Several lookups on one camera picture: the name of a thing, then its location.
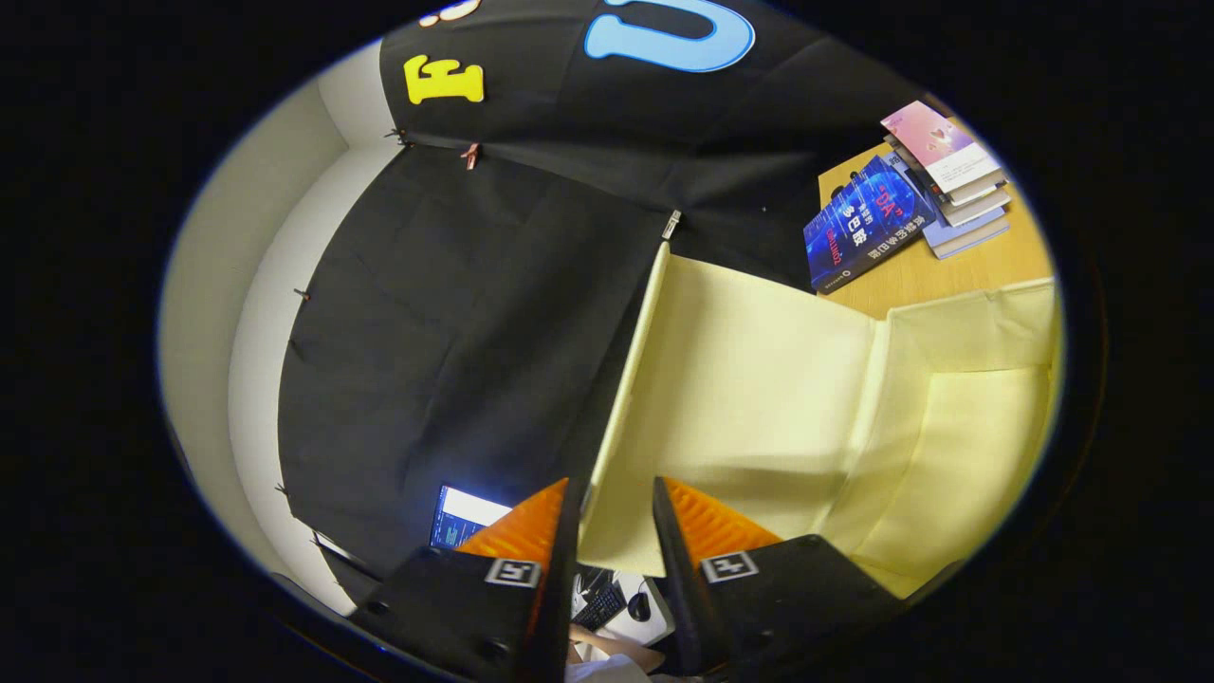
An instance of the metal clip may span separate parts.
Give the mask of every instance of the metal clip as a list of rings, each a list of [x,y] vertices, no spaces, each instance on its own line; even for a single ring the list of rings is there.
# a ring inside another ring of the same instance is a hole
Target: metal clip
[[[473,167],[476,167],[476,155],[480,153],[481,153],[481,143],[473,142],[472,146],[467,148],[467,152],[460,154],[459,158],[467,159],[467,170],[472,170]]]
[[[409,147],[416,144],[416,142],[404,138],[405,132],[403,127],[393,127],[392,130],[387,131],[387,133],[384,137],[392,137],[393,135],[396,136],[396,143],[399,147],[404,147],[405,149],[408,149]]]
[[[662,230],[663,239],[670,239],[670,235],[675,230],[675,226],[679,224],[679,218],[682,217],[682,211],[675,209],[675,212],[670,214],[670,220],[666,221],[666,228]]]

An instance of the computer mouse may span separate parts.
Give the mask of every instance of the computer mouse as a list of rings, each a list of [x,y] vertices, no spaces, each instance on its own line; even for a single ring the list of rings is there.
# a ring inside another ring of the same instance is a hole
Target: computer mouse
[[[648,621],[649,596],[645,593],[632,596],[632,599],[628,602],[628,616],[631,616],[636,621]]]

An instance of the monitor screen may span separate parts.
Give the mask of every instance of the monitor screen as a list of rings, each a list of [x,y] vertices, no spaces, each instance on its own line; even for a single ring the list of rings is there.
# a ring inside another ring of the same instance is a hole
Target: monitor screen
[[[430,545],[438,548],[456,548],[477,531],[501,519],[507,512],[510,508],[506,506],[444,485],[438,490],[438,507],[435,511]]]

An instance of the person's hand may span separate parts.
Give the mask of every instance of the person's hand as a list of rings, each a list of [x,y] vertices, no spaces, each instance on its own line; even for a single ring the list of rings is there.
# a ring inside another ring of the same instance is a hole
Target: person's hand
[[[586,638],[590,638],[592,636],[594,633],[591,633],[589,630],[586,630],[585,626],[582,626],[580,624],[569,625],[569,639],[573,641],[574,643],[585,643]]]

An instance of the orange foam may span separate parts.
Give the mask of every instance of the orange foam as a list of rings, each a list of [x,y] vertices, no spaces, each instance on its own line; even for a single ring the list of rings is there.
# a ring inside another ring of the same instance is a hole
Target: orange foam
[[[705,558],[753,551],[783,541],[721,501],[664,477],[692,567]]]
[[[539,491],[518,503],[498,522],[477,531],[456,551],[487,558],[509,558],[538,563],[548,575],[556,523],[569,479]]]

